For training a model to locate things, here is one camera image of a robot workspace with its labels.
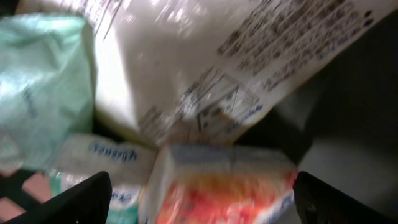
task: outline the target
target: green plastic package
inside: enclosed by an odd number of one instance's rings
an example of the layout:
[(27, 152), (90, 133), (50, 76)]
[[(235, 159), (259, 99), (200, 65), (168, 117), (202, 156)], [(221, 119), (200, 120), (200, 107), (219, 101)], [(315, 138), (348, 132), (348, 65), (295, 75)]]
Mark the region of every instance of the green plastic package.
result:
[(45, 169), (68, 134), (91, 131), (92, 40), (80, 17), (0, 20), (0, 170)]

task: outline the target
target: transparent plastic wrapper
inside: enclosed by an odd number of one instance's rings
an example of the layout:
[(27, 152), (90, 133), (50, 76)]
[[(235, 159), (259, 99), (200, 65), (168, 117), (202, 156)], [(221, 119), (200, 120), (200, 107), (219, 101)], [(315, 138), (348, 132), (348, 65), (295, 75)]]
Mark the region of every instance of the transparent plastic wrapper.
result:
[(0, 20), (0, 170), (44, 169), (69, 133), (91, 131), (90, 44), (80, 17)]
[(21, 0), (96, 31), (97, 114), (128, 139), (228, 144), (396, 0)]
[(67, 139), (49, 172), (54, 196), (100, 171), (109, 173), (112, 199), (106, 223), (137, 223), (138, 206), (156, 153), (100, 136), (76, 134)]
[(174, 145), (159, 152), (139, 223), (272, 223), (296, 176), (278, 151)]

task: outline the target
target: plastic bag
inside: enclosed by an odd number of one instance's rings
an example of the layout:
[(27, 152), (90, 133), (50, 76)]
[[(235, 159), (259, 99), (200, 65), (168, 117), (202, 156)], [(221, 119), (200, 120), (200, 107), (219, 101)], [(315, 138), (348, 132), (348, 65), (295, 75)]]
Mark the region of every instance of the plastic bag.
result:
[(91, 131), (92, 41), (79, 17), (1, 19), (0, 169), (46, 168), (68, 133)]
[(112, 199), (106, 223), (137, 223), (139, 201), (156, 153), (100, 136), (78, 134), (65, 142), (50, 171), (50, 188), (58, 195), (99, 171), (109, 173)]
[(396, 0), (21, 0), (95, 27), (99, 118), (128, 139), (231, 143)]
[(271, 223), (293, 202), (296, 175), (277, 151), (166, 148), (150, 177), (140, 223)]

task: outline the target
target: red and white package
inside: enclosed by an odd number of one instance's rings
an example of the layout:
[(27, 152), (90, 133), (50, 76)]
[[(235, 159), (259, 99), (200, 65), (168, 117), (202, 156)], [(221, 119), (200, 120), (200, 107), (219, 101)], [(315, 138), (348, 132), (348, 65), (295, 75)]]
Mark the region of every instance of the red and white package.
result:
[(168, 147), (157, 158), (140, 223), (270, 223), (293, 202), (296, 175), (278, 151)]

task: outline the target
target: printed diagram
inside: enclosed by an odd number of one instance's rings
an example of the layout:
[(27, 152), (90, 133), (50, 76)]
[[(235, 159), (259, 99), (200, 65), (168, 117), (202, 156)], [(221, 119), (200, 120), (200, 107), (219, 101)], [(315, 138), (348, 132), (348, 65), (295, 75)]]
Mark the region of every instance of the printed diagram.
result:
[(193, 132), (215, 137), (258, 101), (259, 97), (243, 84), (212, 67), (183, 94), (175, 111), (167, 113), (153, 107), (139, 125), (151, 139), (162, 139), (179, 122)]

